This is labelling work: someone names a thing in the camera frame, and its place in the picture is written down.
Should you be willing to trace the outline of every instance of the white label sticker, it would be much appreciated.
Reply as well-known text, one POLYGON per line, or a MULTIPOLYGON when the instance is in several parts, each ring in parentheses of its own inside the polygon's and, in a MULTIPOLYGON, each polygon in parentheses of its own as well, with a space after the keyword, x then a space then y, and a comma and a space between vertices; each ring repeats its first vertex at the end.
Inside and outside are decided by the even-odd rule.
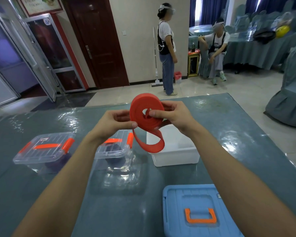
POLYGON ((44 23, 45 23, 47 26, 51 25, 51 22, 50 22, 49 18, 44 18, 43 20, 44 20, 44 23))

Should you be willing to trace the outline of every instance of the mop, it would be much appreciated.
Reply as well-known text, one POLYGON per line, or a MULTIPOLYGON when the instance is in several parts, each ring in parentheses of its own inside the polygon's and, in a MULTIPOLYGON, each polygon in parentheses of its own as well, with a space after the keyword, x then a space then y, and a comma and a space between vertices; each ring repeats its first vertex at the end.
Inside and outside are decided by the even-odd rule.
POLYGON ((158 70, 157 70, 157 56, 156 56, 156 46, 155 46, 155 28, 152 27, 152 32, 153 32, 153 47, 155 49, 155 64, 156 64, 156 80, 155 83, 151 84, 151 87, 158 87, 158 86, 163 86, 163 82, 160 82, 158 79, 158 70))

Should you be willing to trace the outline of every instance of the yellow helmet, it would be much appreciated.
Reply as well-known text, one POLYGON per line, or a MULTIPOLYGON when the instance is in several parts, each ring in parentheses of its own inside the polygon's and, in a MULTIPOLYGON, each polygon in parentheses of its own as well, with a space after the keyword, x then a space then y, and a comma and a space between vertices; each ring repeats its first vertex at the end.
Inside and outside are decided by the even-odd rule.
POLYGON ((289 26, 281 26, 281 27, 277 28, 276 29, 276 38, 281 38, 281 37, 285 36, 285 34, 289 31, 290 31, 289 26))

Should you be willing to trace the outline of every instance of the tile floor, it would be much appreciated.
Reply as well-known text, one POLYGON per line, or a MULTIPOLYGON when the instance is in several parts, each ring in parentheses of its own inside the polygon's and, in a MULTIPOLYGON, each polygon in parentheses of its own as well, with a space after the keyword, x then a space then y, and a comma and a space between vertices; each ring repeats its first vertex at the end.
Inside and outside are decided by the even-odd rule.
MULTIPOLYGON (((174 85, 178 95, 170 97, 165 95, 163 87, 151 87, 151 84, 90 91, 96 94, 86 106, 131 103, 133 98, 141 93, 152 93, 159 99, 176 99, 227 92, 296 166, 296 128, 277 123, 263 114, 268 101, 280 90, 283 74, 272 70, 258 70, 255 73, 242 72, 238 75, 225 71, 225 75, 228 80, 219 82, 217 86, 213 86, 208 79, 200 77, 182 80, 181 84, 174 85)), ((45 99, 46 97, 34 97, 18 100, 0 108, 0 115, 30 111, 45 99)))

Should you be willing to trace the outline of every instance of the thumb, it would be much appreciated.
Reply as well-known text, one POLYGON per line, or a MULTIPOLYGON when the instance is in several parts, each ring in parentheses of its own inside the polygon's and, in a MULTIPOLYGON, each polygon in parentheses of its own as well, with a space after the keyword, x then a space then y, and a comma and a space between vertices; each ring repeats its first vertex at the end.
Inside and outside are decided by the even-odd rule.
POLYGON ((138 126, 135 121, 116 122, 116 127, 119 130, 132 130, 138 126))
POLYGON ((171 119, 172 111, 151 110, 149 115, 154 118, 171 119))

